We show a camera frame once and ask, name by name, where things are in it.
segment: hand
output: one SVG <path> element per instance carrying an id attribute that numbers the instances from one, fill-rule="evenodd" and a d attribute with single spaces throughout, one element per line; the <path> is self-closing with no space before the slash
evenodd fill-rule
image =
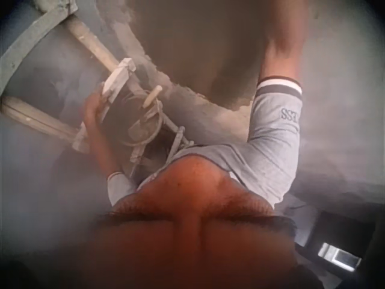
<path id="1" fill-rule="evenodd" d="M 85 100 L 83 107 L 84 122 L 94 122 L 108 103 L 111 92 L 102 95 L 104 82 L 100 83 L 93 93 Z"/>

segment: gray t-shirt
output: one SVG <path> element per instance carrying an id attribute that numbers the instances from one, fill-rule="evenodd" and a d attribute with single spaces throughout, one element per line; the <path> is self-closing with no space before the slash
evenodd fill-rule
<path id="1" fill-rule="evenodd" d="M 292 79 L 277 76 L 263 79 L 257 85 L 246 143 L 191 146 L 178 152 L 173 161 L 187 155 L 204 157 L 274 207 L 290 189 L 297 171 L 301 95 L 301 87 Z M 154 180 L 166 167 L 139 187 L 122 173 L 109 176 L 111 204 Z"/>

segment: man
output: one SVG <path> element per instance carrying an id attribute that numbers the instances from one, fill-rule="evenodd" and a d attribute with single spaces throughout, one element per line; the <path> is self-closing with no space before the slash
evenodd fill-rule
<path id="1" fill-rule="evenodd" d="M 83 266 L 91 287 L 322 288 L 297 266 L 295 227 L 273 210 L 298 164 L 307 3 L 266 3 L 247 143 L 184 149 L 137 187 L 99 129 L 100 93 L 87 99 L 84 123 L 113 205 L 108 225 L 88 244 Z"/>

